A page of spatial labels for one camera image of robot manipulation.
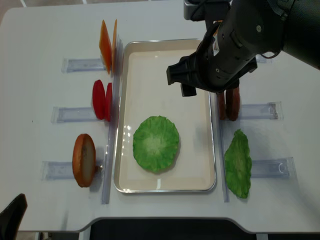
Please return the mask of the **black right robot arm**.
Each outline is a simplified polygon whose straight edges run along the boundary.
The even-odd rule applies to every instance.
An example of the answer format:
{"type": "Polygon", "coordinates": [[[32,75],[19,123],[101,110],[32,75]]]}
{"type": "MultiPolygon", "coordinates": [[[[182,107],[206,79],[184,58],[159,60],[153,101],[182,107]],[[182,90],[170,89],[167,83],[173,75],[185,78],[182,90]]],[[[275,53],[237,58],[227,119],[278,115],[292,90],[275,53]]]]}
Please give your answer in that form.
{"type": "Polygon", "coordinates": [[[285,52],[320,67],[320,3],[317,0],[195,0],[192,21],[205,21],[197,50],[166,70],[182,95],[197,89],[234,89],[257,68],[256,56],[285,52]]]}

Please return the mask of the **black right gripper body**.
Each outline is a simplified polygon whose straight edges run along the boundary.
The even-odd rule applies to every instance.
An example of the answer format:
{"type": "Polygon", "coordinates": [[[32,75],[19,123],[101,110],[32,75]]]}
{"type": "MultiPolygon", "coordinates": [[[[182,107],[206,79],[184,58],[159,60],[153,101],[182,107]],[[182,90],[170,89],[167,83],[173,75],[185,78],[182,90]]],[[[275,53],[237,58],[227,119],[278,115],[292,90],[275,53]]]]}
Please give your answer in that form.
{"type": "Polygon", "coordinates": [[[213,23],[196,51],[167,67],[169,85],[180,83],[212,93],[237,88],[239,79],[257,69],[256,55],[223,22],[213,23]]]}

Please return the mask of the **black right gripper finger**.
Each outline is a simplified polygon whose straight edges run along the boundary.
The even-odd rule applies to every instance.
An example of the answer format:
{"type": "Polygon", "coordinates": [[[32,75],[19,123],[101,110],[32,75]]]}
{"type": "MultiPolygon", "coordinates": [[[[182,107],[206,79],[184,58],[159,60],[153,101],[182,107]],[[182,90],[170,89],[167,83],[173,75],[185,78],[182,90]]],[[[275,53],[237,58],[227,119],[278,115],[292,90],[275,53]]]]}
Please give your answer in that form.
{"type": "Polygon", "coordinates": [[[196,88],[187,84],[180,84],[181,94],[183,97],[192,97],[197,95],[196,88]]]}

